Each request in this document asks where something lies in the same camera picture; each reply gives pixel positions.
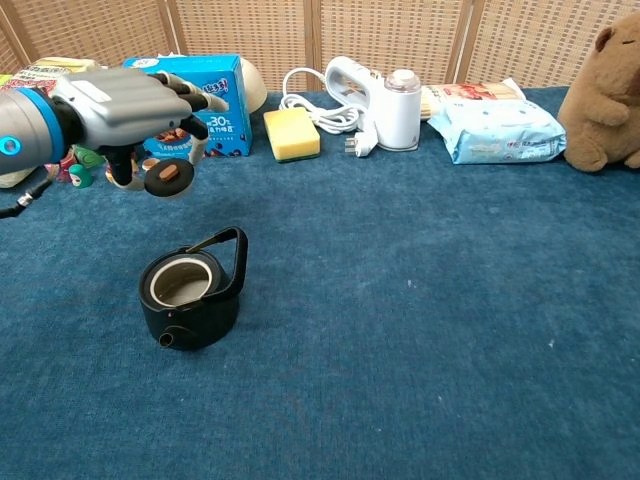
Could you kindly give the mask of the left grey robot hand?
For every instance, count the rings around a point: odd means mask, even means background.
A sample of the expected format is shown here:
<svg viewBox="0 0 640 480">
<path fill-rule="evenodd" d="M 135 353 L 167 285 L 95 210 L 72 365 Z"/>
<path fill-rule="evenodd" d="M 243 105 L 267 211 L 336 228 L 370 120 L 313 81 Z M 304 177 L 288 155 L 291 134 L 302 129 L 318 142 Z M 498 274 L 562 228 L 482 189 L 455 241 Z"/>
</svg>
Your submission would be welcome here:
<svg viewBox="0 0 640 480">
<path fill-rule="evenodd" d="M 229 104 L 175 74 L 112 68 L 61 77 L 51 97 L 75 112 L 79 133 L 75 145 L 104 156 L 113 183 L 124 190 L 145 190 L 160 198 L 185 193 L 204 156 L 208 127 L 196 113 L 226 112 Z M 162 160 L 140 178 L 131 156 L 144 141 L 180 129 L 190 135 L 188 159 Z"/>
</svg>

